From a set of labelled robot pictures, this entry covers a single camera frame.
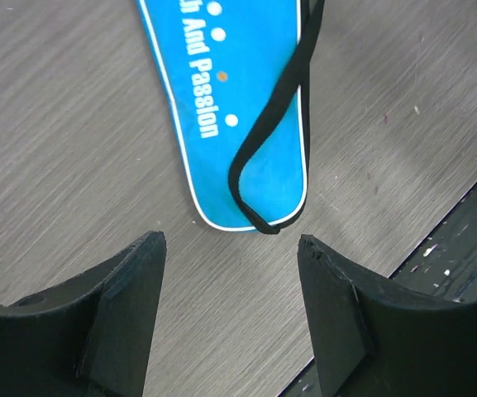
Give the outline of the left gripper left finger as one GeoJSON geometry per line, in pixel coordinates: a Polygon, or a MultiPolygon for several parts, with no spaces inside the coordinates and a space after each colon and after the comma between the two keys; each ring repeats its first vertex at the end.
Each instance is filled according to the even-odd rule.
{"type": "Polygon", "coordinates": [[[166,241],[147,232],[58,285],[0,305],[0,396],[140,396],[166,241]]]}

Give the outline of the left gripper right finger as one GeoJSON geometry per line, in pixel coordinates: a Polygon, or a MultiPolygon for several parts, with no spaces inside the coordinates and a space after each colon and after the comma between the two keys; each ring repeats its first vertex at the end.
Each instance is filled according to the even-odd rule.
{"type": "Polygon", "coordinates": [[[477,301],[417,292],[311,235],[298,271],[325,396],[477,396],[477,301]]]}

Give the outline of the blue racket bag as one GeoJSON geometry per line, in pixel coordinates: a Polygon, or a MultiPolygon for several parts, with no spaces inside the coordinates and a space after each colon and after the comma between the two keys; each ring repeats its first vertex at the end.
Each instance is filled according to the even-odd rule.
{"type": "Polygon", "coordinates": [[[140,1],[188,189],[224,232],[274,235],[308,195],[321,1],[140,1]]]}

